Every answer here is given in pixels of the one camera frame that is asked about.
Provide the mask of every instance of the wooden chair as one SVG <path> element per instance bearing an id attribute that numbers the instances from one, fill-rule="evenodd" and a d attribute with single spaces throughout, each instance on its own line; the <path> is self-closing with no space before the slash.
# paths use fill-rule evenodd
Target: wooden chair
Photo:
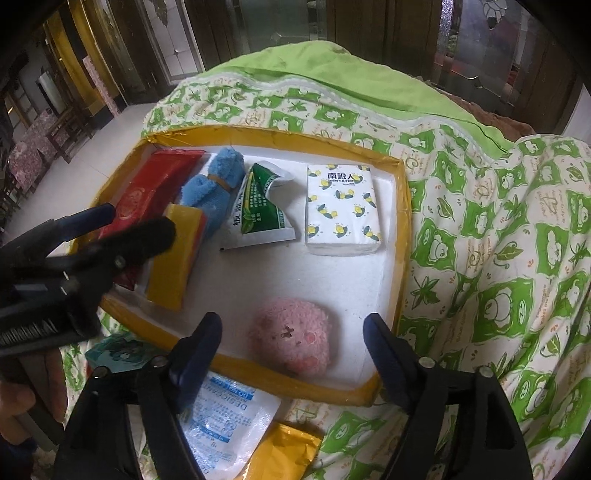
<path id="1" fill-rule="evenodd" d="M 67 139 L 64 144 L 60 145 L 57 138 L 64 132 L 67 134 Z M 70 105 L 63 111 L 54 124 L 47 129 L 45 136 L 53 148 L 56 149 L 57 155 L 61 156 L 67 163 L 70 163 L 72 159 L 67 152 L 83 134 L 92 138 L 92 131 L 85 122 L 82 113 L 77 111 L 75 106 Z"/>

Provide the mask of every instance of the white tile floor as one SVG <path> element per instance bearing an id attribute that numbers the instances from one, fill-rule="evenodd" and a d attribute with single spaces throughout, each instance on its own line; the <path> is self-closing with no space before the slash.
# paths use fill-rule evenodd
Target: white tile floor
<path id="1" fill-rule="evenodd" d="M 50 218 L 88 208 L 100 187 L 139 141 L 144 117 L 153 106 L 127 107 L 86 141 L 69 165 L 61 158 L 56 159 L 37 191 L 13 215 L 4 242 Z"/>

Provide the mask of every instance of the pink plush ball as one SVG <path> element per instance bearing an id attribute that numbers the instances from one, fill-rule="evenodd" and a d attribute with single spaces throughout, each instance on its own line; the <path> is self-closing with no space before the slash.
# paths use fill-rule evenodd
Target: pink plush ball
<path id="1" fill-rule="evenodd" d="M 327 314 L 309 301 L 275 299 L 256 313 L 249 332 L 252 353 L 274 367 L 321 375 L 329 364 Z"/>

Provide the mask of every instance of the tissue pack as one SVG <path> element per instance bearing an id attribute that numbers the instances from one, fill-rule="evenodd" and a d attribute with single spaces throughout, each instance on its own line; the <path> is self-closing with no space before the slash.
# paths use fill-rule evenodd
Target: tissue pack
<path id="1" fill-rule="evenodd" d="M 364 255 L 382 241 L 371 168 L 308 165 L 306 245 L 316 255 Z"/>

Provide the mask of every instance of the blue plush toy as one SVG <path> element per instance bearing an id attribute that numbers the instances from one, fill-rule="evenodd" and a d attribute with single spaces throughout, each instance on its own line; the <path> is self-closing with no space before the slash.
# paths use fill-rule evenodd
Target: blue plush toy
<path id="1" fill-rule="evenodd" d="M 225 147 L 212 160 L 207 176 L 196 175 L 181 190 L 181 205 L 196 207 L 207 216 L 205 238 L 222 226 L 232 190 L 244 178 L 244 157 Z"/>

